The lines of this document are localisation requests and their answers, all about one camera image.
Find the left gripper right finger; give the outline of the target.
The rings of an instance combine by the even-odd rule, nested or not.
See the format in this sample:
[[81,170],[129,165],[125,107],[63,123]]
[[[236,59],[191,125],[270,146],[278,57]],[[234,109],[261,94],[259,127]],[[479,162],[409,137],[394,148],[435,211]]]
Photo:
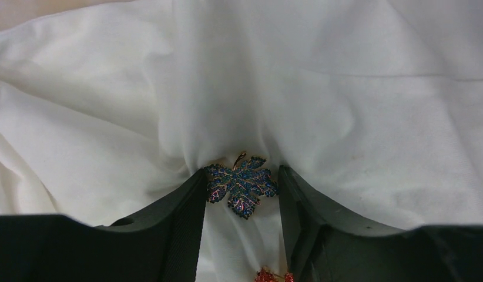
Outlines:
[[287,265],[296,281],[483,281],[483,225],[402,230],[278,171]]

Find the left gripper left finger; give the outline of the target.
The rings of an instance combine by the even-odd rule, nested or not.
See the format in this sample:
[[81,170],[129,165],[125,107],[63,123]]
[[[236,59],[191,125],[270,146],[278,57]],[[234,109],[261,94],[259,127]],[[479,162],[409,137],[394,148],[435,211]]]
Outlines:
[[198,170],[110,226],[62,214],[0,216],[0,281],[195,281],[206,197]]

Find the blue leaf brooch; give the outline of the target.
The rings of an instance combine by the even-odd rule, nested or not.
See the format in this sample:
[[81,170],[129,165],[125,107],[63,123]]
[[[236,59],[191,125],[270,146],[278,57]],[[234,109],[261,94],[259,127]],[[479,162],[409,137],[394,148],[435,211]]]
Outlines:
[[247,157],[247,153],[242,152],[231,167],[222,163],[205,166],[207,201],[219,203],[226,199],[228,208],[235,215],[249,219],[260,205],[261,196],[275,197],[280,194],[271,170],[264,167],[266,162],[263,157]]

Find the white garment with blue print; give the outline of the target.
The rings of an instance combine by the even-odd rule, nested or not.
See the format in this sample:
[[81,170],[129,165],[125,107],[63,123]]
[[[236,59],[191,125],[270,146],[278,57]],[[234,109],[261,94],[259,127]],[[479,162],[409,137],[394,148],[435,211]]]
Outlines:
[[[115,2],[0,32],[0,216],[110,226],[242,152],[391,227],[483,225],[483,1]],[[207,191],[195,281],[290,272],[279,195],[245,220]]]

